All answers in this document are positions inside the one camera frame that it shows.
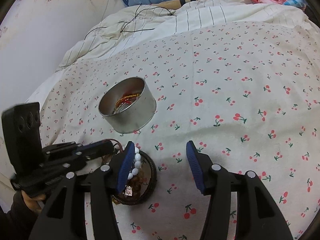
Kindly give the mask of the left hand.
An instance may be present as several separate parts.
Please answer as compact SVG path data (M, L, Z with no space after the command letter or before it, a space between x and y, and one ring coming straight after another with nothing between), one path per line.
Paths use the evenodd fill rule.
M46 195L45 194L40 194L36 197L29 197L24 191L21 191L22 193L22 197L24 200L24 203L26 204L27 208L31 211L33 211L33 213L36 213L37 215L39 215L42 211L42 207L39 204L39 202L42 202L43 200L46 199Z

